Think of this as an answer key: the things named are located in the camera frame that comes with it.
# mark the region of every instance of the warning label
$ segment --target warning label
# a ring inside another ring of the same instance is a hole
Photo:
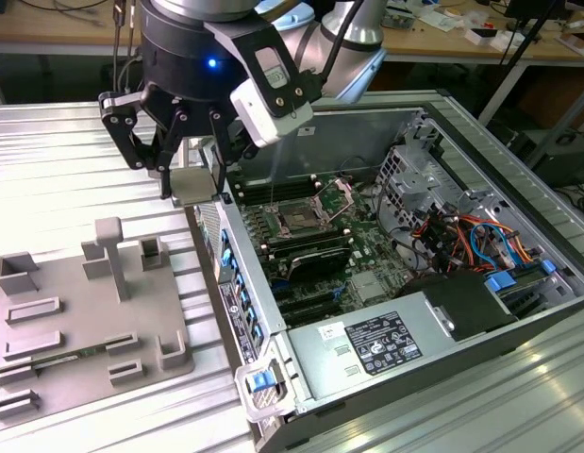
[[[230,283],[219,285],[220,295],[225,302],[228,322],[233,327],[233,333],[237,340],[237,347],[241,350],[243,361],[251,363],[256,360],[256,352],[246,332],[245,322],[243,321],[242,312],[237,305],[233,286]]]
[[[346,328],[365,372],[374,376],[422,357],[396,311]]]

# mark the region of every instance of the sticker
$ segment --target sticker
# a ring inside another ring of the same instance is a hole
[[[242,358],[245,363],[251,363],[256,360],[256,351],[250,337],[247,334],[245,322],[242,318],[242,313],[237,306],[237,300],[233,292],[233,286],[230,283],[219,286],[220,295],[225,303],[226,313],[228,314],[228,322],[233,327],[233,333],[237,340],[237,347],[242,353]]]
[[[363,368],[372,376],[422,357],[422,351],[396,311],[345,330]]]
[[[332,338],[341,337],[344,332],[344,323],[342,321],[338,323],[328,324],[326,326],[319,327],[319,333],[323,341],[331,340]]]
[[[316,130],[315,126],[300,127],[298,129],[298,137],[307,137],[309,135],[314,135],[315,130]]]
[[[285,73],[283,72],[283,68],[280,64],[274,68],[269,69],[268,71],[264,71],[264,75],[269,81],[269,85],[271,85],[273,88],[281,88],[288,83],[288,78],[285,77]]]

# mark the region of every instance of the blue latch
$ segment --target blue latch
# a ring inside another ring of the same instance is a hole
[[[247,294],[246,290],[242,291],[242,309],[247,309],[247,306],[250,305],[250,296]]]
[[[508,271],[502,271],[489,276],[487,284],[489,285],[489,288],[498,293],[501,290],[505,290],[506,288],[515,285],[516,280],[513,279]]]
[[[543,260],[541,262],[541,267],[543,268],[547,275],[556,272],[556,264],[554,264],[551,260]]]
[[[231,252],[231,249],[228,248],[227,250],[225,250],[223,252],[222,257],[220,258],[221,265],[223,267],[227,267],[228,265],[230,265],[232,258],[233,258],[233,252]]]
[[[254,321],[256,321],[256,312],[254,311],[254,307],[247,309],[247,321],[250,326],[254,324]]]
[[[260,347],[262,344],[262,340],[264,340],[264,334],[262,333],[262,329],[260,326],[254,326],[254,340],[256,340],[256,345]]]
[[[270,389],[276,386],[275,374],[271,370],[262,371],[250,377],[248,383],[252,394]]]

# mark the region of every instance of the power supply label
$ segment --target power supply label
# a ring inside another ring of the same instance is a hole
[[[348,326],[346,335],[365,372],[372,376],[422,357],[422,351],[396,311]]]

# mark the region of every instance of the motherboard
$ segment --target motherboard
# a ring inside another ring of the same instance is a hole
[[[289,326],[390,300],[412,279],[376,221],[373,198],[345,178],[266,186],[265,196],[248,189],[237,197],[242,218]]]

